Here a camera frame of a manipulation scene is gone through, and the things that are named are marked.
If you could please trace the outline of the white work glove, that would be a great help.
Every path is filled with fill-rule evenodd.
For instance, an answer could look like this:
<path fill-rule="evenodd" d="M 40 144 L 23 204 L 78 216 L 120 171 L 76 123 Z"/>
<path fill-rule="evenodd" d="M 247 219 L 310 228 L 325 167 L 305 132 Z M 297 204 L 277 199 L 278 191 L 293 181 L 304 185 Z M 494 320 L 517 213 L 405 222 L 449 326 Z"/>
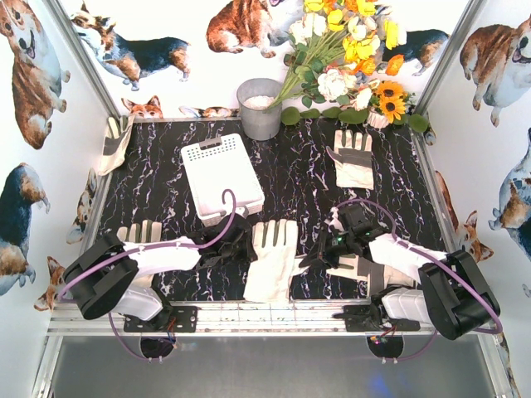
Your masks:
<path fill-rule="evenodd" d="M 301 258 L 296 221 L 258 222 L 252 228 L 252 244 L 257 260 L 248 269 L 243 297 L 253 303 L 288 303 L 290 283 Z"/>

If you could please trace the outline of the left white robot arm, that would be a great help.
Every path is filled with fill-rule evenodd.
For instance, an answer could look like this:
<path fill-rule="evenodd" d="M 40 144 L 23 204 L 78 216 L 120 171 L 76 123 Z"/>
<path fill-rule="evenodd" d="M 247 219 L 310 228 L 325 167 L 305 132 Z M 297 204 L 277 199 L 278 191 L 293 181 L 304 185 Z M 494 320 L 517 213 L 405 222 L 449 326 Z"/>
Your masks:
<path fill-rule="evenodd" d="M 232 259 L 255 260 L 247 216 L 245 207 L 237 207 L 216 226 L 154 243 L 123 242 L 109 233 L 65 270 L 59 297 L 70 294 L 87 320 L 112 312 L 142 321 L 166 318 L 172 306 L 146 280 L 169 271 L 212 268 Z"/>

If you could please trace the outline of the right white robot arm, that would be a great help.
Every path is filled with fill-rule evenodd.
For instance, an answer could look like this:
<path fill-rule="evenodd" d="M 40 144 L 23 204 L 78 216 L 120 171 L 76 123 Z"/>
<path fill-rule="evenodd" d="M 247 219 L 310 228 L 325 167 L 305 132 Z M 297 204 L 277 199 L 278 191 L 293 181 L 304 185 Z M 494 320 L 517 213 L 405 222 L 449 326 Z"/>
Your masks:
<path fill-rule="evenodd" d="M 368 219 L 357 204 L 335 207 L 300 270 L 325 269 L 364 279 L 380 323 L 431 325 L 456 340 L 471 332 L 502 330 L 500 307 L 469 247 L 452 253 L 429 250 Z"/>

